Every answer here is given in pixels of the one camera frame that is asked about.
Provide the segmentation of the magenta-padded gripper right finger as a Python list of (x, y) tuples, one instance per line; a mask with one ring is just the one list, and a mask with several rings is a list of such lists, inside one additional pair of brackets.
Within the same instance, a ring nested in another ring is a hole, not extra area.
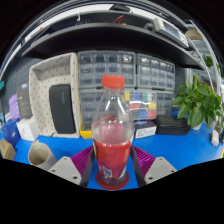
[(131, 147), (130, 155), (139, 187), (176, 172), (176, 169), (164, 157), (154, 157), (136, 146)]

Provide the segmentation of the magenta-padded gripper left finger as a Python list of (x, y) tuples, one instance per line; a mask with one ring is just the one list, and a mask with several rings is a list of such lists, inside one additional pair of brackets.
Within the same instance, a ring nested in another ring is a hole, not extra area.
[(72, 157), (63, 156), (49, 169), (49, 172), (76, 185), (86, 187), (91, 176), (94, 158), (94, 149), (90, 146)]

